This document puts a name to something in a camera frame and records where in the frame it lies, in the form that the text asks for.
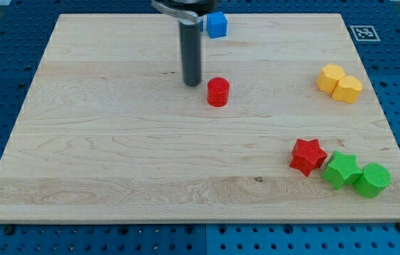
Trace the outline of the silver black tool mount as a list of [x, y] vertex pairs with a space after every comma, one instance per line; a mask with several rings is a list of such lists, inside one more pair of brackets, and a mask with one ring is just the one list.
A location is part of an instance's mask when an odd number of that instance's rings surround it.
[[192, 25], [212, 13], [217, 8], [218, 0], [151, 0], [150, 4], [160, 13]]

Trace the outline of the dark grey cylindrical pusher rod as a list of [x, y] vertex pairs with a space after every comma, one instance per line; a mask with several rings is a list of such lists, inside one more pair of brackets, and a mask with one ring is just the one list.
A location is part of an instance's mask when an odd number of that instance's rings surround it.
[[197, 86], [202, 81], [200, 24], [179, 22], [178, 28], [183, 82], [186, 86]]

